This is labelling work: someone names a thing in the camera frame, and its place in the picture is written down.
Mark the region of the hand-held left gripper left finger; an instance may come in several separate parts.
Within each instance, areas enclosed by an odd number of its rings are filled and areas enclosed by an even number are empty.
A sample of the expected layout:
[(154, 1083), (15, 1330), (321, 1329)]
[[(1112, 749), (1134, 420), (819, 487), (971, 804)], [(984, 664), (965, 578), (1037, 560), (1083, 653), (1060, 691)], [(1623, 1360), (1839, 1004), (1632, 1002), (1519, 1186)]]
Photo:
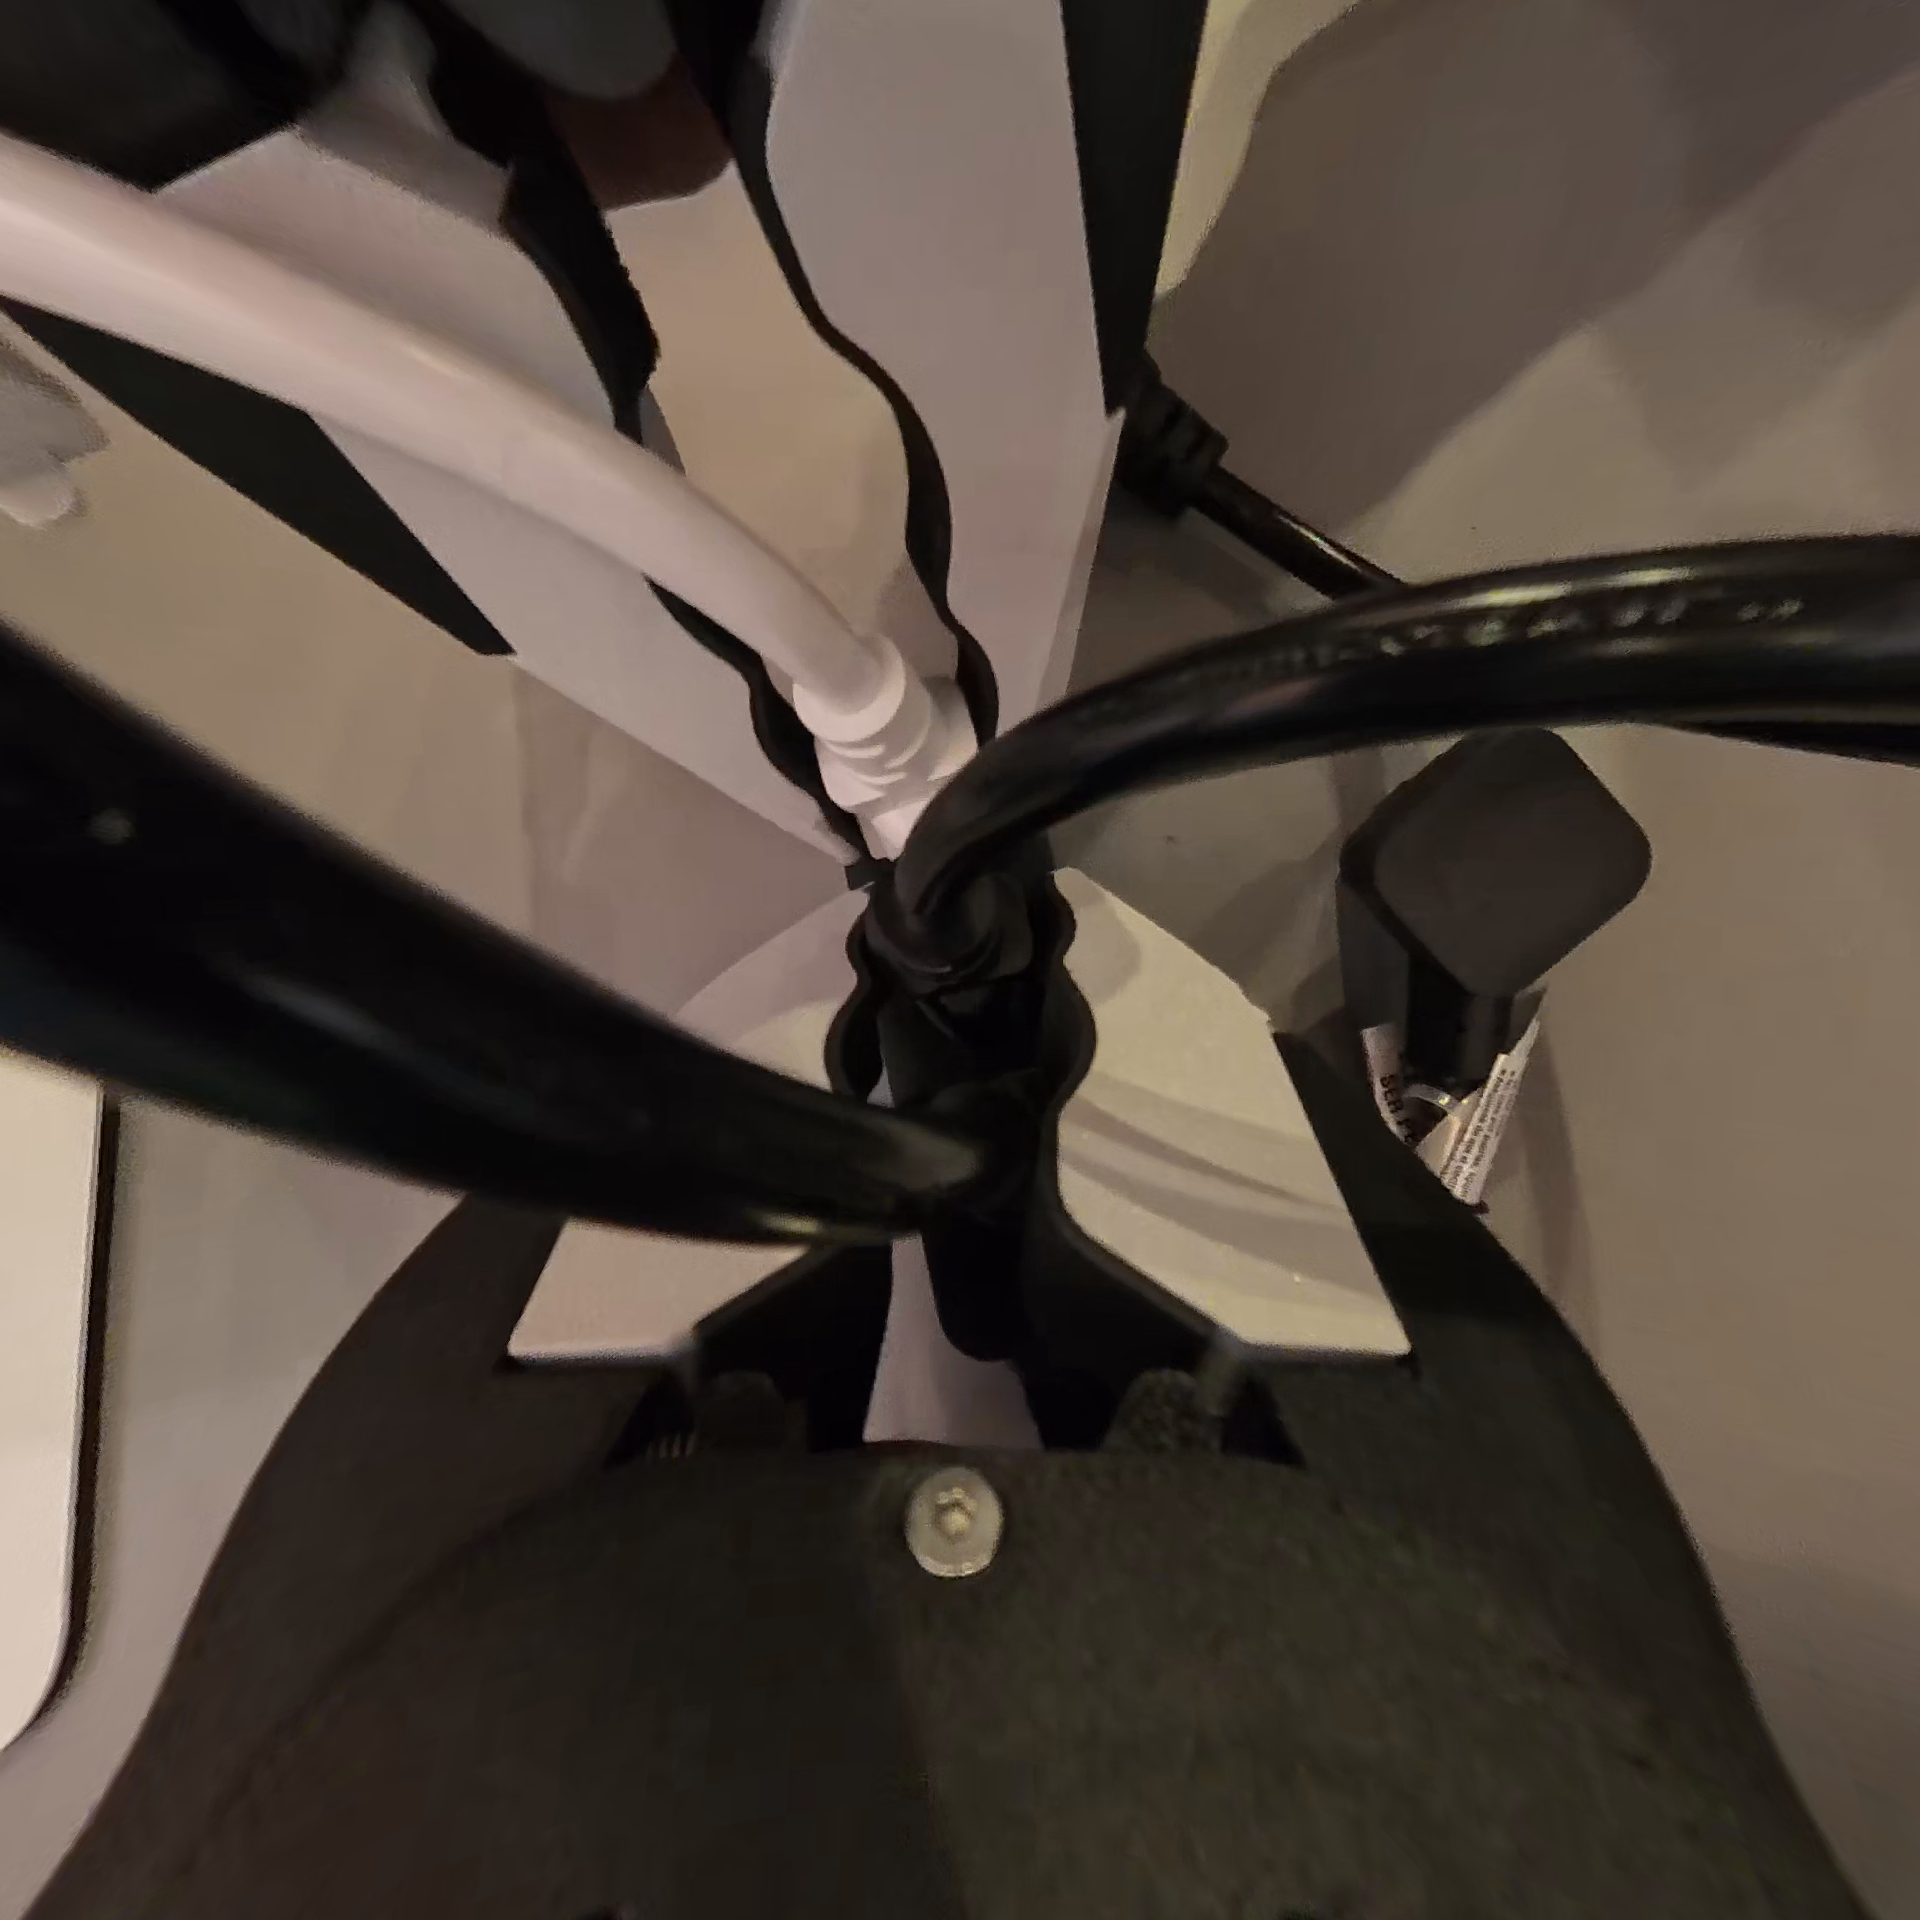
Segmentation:
[[(853, 989), (861, 897), (813, 908), (714, 976), (673, 1021), (696, 1039), (825, 1089), (827, 1039)], [(754, 1375), (804, 1413), (816, 1451), (857, 1449), (894, 1292), (886, 1247), (756, 1247), (572, 1222), (511, 1332), (528, 1365), (651, 1360), (696, 1397)]]

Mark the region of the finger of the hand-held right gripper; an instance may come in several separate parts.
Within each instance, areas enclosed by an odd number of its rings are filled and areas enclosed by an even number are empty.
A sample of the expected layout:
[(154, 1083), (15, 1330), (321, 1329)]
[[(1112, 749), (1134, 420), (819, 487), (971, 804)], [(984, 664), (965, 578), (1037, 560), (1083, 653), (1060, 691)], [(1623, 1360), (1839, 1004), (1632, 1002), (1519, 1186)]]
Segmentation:
[[(497, 229), (500, 174), (460, 155), (345, 156), (256, 143), (162, 191), (179, 211), (390, 310), (592, 424), (604, 387), (538, 269)], [(848, 862), (819, 804), (764, 757), (749, 689), (640, 577), (461, 480), (325, 424), (333, 447), (502, 636), (515, 663), (798, 841)]]
[(923, 429), (933, 578), (1008, 730), (1066, 691), (1118, 443), (1062, 7), (769, 4), (756, 57), (773, 208), (827, 326)]

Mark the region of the black power strip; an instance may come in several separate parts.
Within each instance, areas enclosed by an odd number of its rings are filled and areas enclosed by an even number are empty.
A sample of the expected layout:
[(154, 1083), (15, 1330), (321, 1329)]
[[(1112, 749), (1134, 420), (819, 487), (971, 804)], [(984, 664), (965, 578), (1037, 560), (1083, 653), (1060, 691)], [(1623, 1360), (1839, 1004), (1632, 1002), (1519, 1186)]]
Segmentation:
[(975, 881), (923, 946), (891, 879), (890, 865), (876, 867), (848, 944), (856, 989), (840, 1064), (884, 1074), (908, 1112), (991, 1138), (1002, 1176), (971, 1211), (1016, 1213), (1088, 1025), (1066, 967), (1074, 912), (1047, 849), (1032, 846)]

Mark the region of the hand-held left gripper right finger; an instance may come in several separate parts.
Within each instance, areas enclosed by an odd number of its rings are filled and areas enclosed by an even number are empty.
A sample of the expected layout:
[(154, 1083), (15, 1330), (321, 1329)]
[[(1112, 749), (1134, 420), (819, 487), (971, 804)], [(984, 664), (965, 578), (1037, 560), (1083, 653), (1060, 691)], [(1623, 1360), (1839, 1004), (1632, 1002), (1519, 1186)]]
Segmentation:
[(1401, 1321), (1271, 1019), (1218, 964), (1074, 869), (1044, 1064), (1060, 1083), (1025, 1224), (1025, 1405), (1097, 1451), (1140, 1380), (1216, 1454), (1301, 1454), (1284, 1386), (1391, 1372)]

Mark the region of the white board with black edge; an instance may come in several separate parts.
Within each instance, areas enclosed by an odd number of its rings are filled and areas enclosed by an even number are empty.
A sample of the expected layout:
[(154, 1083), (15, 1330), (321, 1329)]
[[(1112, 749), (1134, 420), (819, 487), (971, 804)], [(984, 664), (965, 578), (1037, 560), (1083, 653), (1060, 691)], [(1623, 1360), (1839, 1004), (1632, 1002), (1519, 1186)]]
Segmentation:
[(1, 1059), (1, 1746), (49, 1708), (83, 1632), (117, 1106)]

